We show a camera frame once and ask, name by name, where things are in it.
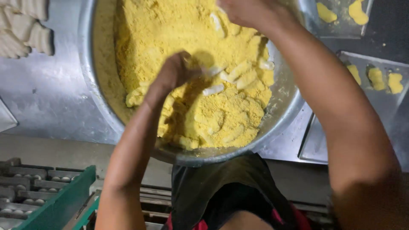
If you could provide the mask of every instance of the metal tray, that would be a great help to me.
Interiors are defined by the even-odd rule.
[[[364,90],[389,134],[395,114],[409,88],[409,65],[344,51],[339,52],[337,55],[345,64],[356,65],[362,81],[361,88]],[[374,90],[366,74],[366,69],[370,65],[378,67],[382,71],[385,76],[384,80],[386,80],[386,76],[391,72],[402,74],[401,84],[403,85],[403,91],[398,94],[392,94],[387,84],[386,90]],[[307,133],[299,158],[316,162],[328,162],[325,134],[315,115],[312,118],[310,130]]]
[[[355,0],[316,0],[324,4],[334,12],[338,19],[332,23],[326,23],[320,19],[318,35],[321,38],[352,38],[360,39],[365,35],[366,25],[358,25],[349,16],[348,8]],[[364,0],[362,10],[368,15],[371,14],[373,0]]]

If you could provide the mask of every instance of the metal countertop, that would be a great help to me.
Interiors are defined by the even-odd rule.
[[[346,50],[407,62],[409,47],[405,38],[408,35],[402,31],[409,31],[408,22],[404,20],[409,4],[399,5],[398,1],[375,1],[363,39],[322,41],[334,52]],[[82,0],[50,1],[49,20],[42,23],[54,30],[54,56],[33,52],[21,60],[0,59],[0,97],[19,122],[17,127],[4,133],[105,144],[119,141],[120,134],[114,132],[102,117],[81,72],[77,50],[81,3]],[[391,11],[397,13],[389,18],[382,16]],[[392,25],[397,22],[403,28],[394,29]],[[399,36],[387,36],[393,29],[401,31]],[[409,114],[409,98],[405,98],[402,105],[390,137],[404,171],[409,171],[409,142],[404,140],[409,135],[409,122],[405,116]],[[298,158],[311,118],[312,111],[305,104],[294,122],[281,136],[261,149],[260,155],[266,159],[317,163]]]

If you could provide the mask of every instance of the yellow breadcrumb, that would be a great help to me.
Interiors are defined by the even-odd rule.
[[[115,39],[119,75],[129,93],[126,105],[140,105],[165,58],[186,50],[192,64],[226,66],[221,74],[234,80],[222,80],[218,74],[175,89],[162,109],[158,137],[185,149],[250,143],[272,95],[268,87],[274,83],[273,72],[259,68],[259,60],[268,59],[264,38],[254,29],[229,22],[214,0],[122,3]],[[202,94],[218,84],[225,90]]]

